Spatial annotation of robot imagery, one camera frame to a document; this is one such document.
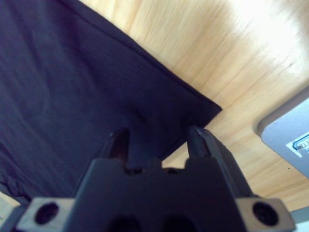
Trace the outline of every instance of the wooden table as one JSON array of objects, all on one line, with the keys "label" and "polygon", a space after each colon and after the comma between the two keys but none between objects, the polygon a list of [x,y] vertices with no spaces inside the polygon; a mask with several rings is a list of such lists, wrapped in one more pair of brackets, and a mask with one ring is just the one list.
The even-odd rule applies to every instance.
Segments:
[{"label": "wooden table", "polygon": [[[309,84],[307,0],[83,0],[224,109],[207,128],[254,192],[289,210],[309,180],[264,145],[257,123]],[[182,146],[164,166],[183,167]]]}]

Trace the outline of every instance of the sticker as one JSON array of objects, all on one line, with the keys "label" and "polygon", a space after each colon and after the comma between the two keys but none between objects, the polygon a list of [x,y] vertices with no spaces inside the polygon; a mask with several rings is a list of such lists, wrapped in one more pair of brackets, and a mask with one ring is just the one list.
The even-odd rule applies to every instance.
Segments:
[{"label": "sticker", "polygon": [[297,139],[288,143],[286,146],[296,155],[302,158],[303,156],[301,153],[303,153],[303,151],[307,151],[309,153],[309,132],[299,136]]}]

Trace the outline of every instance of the gray box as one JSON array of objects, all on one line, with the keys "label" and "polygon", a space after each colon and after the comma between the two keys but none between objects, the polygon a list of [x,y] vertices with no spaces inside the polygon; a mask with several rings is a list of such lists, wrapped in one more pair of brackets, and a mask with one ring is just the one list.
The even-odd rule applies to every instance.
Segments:
[{"label": "gray box", "polygon": [[309,178],[309,86],[265,117],[262,141]]}]

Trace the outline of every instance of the navy fabric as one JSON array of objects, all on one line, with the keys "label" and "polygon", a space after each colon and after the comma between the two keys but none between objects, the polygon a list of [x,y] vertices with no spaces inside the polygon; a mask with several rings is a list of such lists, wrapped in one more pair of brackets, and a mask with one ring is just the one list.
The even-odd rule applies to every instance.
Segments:
[{"label": "navy fabric", "polygon": [[0,191],[69,197],[108,135],[163,159],[221,108],[77,0],[0,1]]}]

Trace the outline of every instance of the wood grain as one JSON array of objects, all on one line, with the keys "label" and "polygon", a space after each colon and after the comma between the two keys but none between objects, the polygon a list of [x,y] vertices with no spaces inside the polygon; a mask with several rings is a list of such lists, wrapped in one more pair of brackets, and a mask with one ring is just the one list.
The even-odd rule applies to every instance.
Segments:
[{"label": "wood grain", "polygon": [[[309,84],[307,0],[83,0],[223,107],[207,128],[256,194],[309,205],[309,180],[264,145],[257,123]],[[182,146],[164,166],[183,167]]]}]

